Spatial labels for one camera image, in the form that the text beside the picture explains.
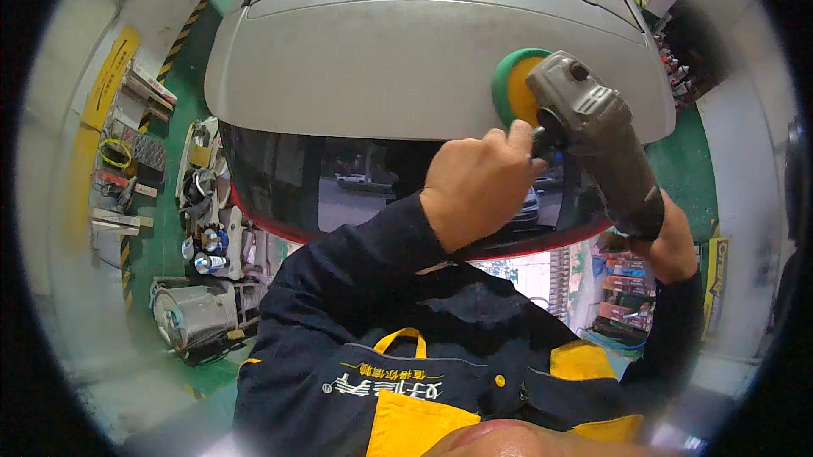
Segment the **yellow cable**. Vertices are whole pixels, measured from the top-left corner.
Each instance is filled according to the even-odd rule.
[[[104,154],[104,152],[102,152],[102,147],[104,147],[107,143],[113,143],[114,145],[120,145],[121,148],[124,150],[124,154],[127,155],[127,163],[117,163],[115,160],[110,160]],[[132,147],[128,143],[125,143],[124,141],[121,141],[120,139],[113,139],[112,137],[108,137],[107,139],[105,139],[103,141],[100,141],[99,146],[98,146],[99,155],[102,156],[102,158],[104,159],[104,162],[106,162],[106,163],[108,163],[108,164],[110,164],[112,166],[120,167],[121,169],[126,168],[133,161],[133,152],[130,150],[131,148]]]

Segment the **angle grinder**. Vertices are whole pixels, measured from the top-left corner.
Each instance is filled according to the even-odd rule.
[[[576,157],[616,229],[649,241],[658,237],[664,200],[618,90],[565,51],[526,49],[497,65],[492,97],[506,127],[515,119],[534,127],[533,157],[552,150]]]

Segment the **forearm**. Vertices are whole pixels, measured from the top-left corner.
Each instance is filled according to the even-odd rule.
[[[690,279],[658,282],[652,330],[644,355],[630,363],[621,384],[643,387],[655,397],[670,397],[683,385],[703,330],[700,272]]]

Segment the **rear windshield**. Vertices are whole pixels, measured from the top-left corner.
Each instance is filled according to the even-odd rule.
[[[441,141],[259,132],[220,121],[238,206],[261,228],[309,241],[363,224],[423,187]],[[569,155],[551,155],[506,226],[463,251],[468,258],[534,252],[606,227],[595,192]]]

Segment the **polishing pad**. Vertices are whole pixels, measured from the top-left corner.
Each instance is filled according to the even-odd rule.
[[[536,121],[539,105],[525,85],[525,77],[548,55],[550,51],[538,48],[517,50],[504,57],[494,69],[491,76],[491,98],[506,127],[511,127],[511,122],[515,119],[524,120],[532,127],[539,125]]]

